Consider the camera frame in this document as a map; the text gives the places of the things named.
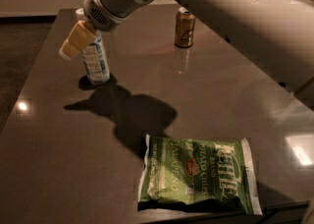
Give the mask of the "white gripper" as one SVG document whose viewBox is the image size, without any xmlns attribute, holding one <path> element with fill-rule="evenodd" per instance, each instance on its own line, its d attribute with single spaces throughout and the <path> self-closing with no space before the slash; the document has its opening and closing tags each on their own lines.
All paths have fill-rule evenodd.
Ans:
<svg viewBox="0 0 314 224">
<path fill-rule="evenodd" d="M 82 49 L 97 38 L 96 29 L 111 31 L 121 25 L 134 10 L 153 0 L 84 0 L 83 11 L 88 21 L 78 21 L 63 42 L 59 54 L 66 60 L 77 57 Z"/>
</svg>

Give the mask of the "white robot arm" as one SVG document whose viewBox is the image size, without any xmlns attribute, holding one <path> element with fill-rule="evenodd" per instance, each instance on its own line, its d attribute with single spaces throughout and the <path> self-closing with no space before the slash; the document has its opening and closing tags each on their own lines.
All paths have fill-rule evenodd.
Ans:
<svg viewBox="0 0 314 224">
<path fill-rule="evenodd" d="M 153 0 L 84 0 L 84 22 L 65 40 L 60 55 L 76 57 L 96 38 L 110 31 L 132 11 Z M 293 0 L 175 0 L 232 47 L 256 62 L 288 91 L 313 89 L 313 8 Z"/>
</svg>

